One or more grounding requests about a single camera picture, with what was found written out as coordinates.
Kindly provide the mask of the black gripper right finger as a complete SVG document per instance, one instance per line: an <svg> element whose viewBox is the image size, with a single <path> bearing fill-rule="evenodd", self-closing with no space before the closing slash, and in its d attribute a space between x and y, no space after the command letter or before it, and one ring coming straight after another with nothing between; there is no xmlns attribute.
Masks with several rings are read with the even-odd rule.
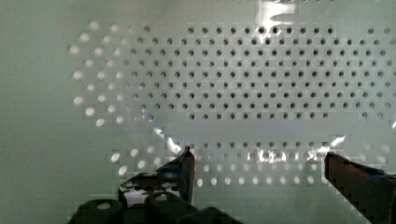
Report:
<svg viewBox="0 0 396 224"><path fill-rule="evenodd" d="M371 223L395 224L395 175L329 152L325 178Z"/></svg>

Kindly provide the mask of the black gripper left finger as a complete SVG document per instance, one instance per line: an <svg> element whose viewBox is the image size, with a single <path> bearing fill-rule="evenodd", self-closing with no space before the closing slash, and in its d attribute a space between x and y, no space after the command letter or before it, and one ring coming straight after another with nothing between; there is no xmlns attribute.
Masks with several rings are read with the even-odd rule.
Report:
<svg viewBox="0 0 396 224"><path fill-rule="evenodd" d="M119 186L119 200L124 205L143 203L151 193L170 192L190 203L193 192L195 157L191 147L153 172L143 172Z"/></svg>

